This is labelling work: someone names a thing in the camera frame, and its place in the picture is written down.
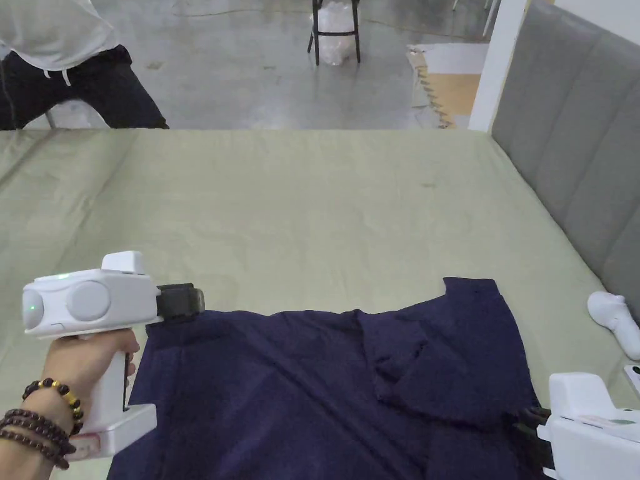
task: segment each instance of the hand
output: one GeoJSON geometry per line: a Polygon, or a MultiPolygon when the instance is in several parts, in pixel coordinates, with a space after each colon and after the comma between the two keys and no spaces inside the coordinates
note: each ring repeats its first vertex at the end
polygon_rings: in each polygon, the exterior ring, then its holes
{"type": "MultiPolygon", "coordinates": [[[[42,378],[52,378],[69,386],[80,398],[85,415],[90,408],[91,392],[107,371],[116,352],[135,353],[140,350],[132,330],[96,333],[87,339],[64,337],[55,340],[49,348],[42,378]]],[[[127,376],[136,371],[134,364],[127,366],[127,376]]]]}

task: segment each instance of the white wall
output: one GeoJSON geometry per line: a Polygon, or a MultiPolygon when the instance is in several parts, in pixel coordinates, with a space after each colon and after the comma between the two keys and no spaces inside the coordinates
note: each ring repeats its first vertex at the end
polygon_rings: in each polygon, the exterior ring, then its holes
{"type": "Polygon", "coordinates": [[[640,0],[556,0],[556,5],[640,44],[640,0]]]}
{"type": "MultiPolygon", "coordinates": [[[[491,129],[529,0],[502,0],[469,129],[491,129]]],[[[640,0],[556,0],[555,4],[617,35],[640,44],[640,0]]]]}

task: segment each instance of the white pillar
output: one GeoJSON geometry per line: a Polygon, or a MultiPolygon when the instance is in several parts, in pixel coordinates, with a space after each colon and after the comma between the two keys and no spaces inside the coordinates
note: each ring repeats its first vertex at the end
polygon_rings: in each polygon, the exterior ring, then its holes
{"type": "Polygon", "coordinates": [[[470,130],[491,130],[527,4],[528,0],[502,0],[500,4],[476,101],[471,111],[470,130]]]}

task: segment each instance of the bed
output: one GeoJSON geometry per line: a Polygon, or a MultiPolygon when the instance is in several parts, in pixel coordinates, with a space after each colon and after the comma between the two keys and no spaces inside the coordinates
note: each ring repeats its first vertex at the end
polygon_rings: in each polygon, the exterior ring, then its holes
{"type": "MultiPolygon", "coordinates": [[[[620,406],[638,408],[622,373],[630,360],[589,318],[586,299],[604,281],[640,308],[630,274],[640,267],[639,51],[534,3],[493,136],[0,134],[0,407],[17,404],[47,349],[22,333],[22,286],[140,250],[158,284],[194,282],[209,308],[261,314],[383,312],[437,297],[445,276],[493,278],[544,406],[551,373],[585,371],[620,406]],[[582,57],[560,62],[555,45],[582,57]],[[567,216],[572,199],[587,203],[567,216]]],[[[103,479],[108,467],[79,463],[60,477],[103,479]]]]}

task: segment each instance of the human hand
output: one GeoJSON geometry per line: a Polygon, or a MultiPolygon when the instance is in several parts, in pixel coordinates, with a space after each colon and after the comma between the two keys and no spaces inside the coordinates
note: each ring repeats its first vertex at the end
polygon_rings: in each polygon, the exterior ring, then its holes
{"type": "MultiPolygon", "coordinates": [[[[131,354],[139,350],[140,345],[132,330],[96,333],[82,340],[63,337],[51,344],[42,378],[52,378],[68,385],[86,405],[93,388],[109,368],[116,352],[131,354]]],[[[129,362],[127,376],[133,375],[135,371],[135,365],[129,362]]]]}
{"type": "MultiPolygon", "coordinates": [[[[49,348],[42,378],[52,378],[68,385],[80,399],[85,418],[91,410],[91,392],[109,368],[116,352],[135,353],[140,350],[132,330],[115,330],[96,333],[87,339],[63,337],[55,340],[49,348]]],[[[129,362],[127,376],[136,371],[129,362]]],[[[41,415],[70,430],[70,410],[57,392],[43,388],[32,393],[23,408],[41,415]]]]}

